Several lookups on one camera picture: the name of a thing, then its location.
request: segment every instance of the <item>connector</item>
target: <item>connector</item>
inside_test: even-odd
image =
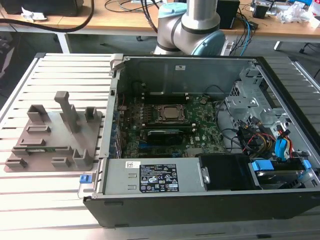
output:
[[[92,175],[89,175],[89,174],[80,175],[80,183],[81,184],[91,184],[92,183]]]
[[[255,117],[255,116],[251,117],[251,121],[252,121],[253,124],[255,124],[255,125],[257,125],[257,126],[262,124],[261,120],[258,119],[258,118]]]

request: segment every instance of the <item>black box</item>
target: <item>black box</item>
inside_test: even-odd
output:
[[[0,0],[8,14],[22,13],[21,7],[34,13],[75,17],[84,0]]]
[[[187,0],[174,0],[177,3],[186,3]],[[239,0],[218,0],[216,12],[220,16],[220,29],[232,29],[237,15]]]

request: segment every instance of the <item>blue latch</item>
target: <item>blue latch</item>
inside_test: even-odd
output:
[[[303,160],[302,163],[306,170],[311,168],[311,164],[308,160]]]
[[[80,175],[80,183],[81,184],[91,184],[92,183],[92,175],[89,175],[89,174]]]
[[[254,171],[272,171],[274,170],[274,166],[272,165],[270,160],[261,159],[255,160],[251,163]]]
[[[275,155],[281,159],[282,162],[286,161],[285,151],[287,148],[287,141],[283,138],[278,138],[275,142],[274,153]]]

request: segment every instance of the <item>black device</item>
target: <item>black device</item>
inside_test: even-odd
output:
[[[20,14],[23,7],[25,10],[44,15],[75,17],[84,0],[0,0],[0,3],[8,14]]]
[[[186,3],[187,0],[174,0],[174,2]],[[220,16],[220,29],[232,29],[239,4],[239,0],[218,0],[216,12]]]
[[[268,6],[256,4],[254,6],[254,11],[252,12],[252,17],[256,19],[264,19],[268,9]]]

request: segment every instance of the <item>table leg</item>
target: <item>table leg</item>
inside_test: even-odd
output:
[[[71,53],[71,44],[69,41],[68,34],[66,34],[64,32],[57,32],[56,35],[58,36],[62,52],[64,54],[70,54]]]
[[[229,35],[229,36],[225,36],[225,42],[221,51],[221,56],[229,56],[231,49],[234,45],[234,42],[237,39],[237,35]]]
[[[282,43],[283,43],[283,41],[277,41],[276,44],[274,45],[274,48],[273,48],[273,49],[274,49],[275,51],[280,50],[280,47],[281,47]]]

